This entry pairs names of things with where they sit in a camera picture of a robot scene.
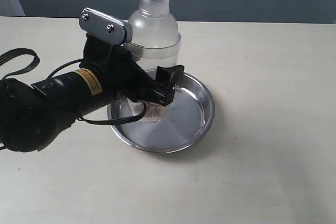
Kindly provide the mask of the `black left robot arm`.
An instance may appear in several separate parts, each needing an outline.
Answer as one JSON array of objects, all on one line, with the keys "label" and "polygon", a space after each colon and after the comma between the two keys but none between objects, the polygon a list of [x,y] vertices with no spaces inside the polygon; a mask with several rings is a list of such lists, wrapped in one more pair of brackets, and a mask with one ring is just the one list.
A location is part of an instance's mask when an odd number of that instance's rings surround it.
[{"label": "black left robot arm", "polygon": [[167,106],[184,67],[158,67],[150,77],[123,46],[87,35],[79,69],[53,72],[27,85],[12,72],[1,79],[1,143],[14,152],[40,151],[75,121],[113,101]]}]

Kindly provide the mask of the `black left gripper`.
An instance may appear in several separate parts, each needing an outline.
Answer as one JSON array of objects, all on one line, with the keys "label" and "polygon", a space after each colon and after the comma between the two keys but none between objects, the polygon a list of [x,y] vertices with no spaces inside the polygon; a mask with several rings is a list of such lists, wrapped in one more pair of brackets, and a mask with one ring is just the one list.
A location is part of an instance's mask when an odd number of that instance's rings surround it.
[{"label": "black left gripper", "polygon": [[152,79],[133,60],[129,50],[87,35],[83,58],[75,74],[93,85],[88,92],[78,92],[75,105],[79,119],[122,98],[140,104],[140,111],[131,118],[141,119],[149,109],[149,102],[162,106],[173,102],[174,86],[183,76],[184,66],[157,67],[156,77]]}]

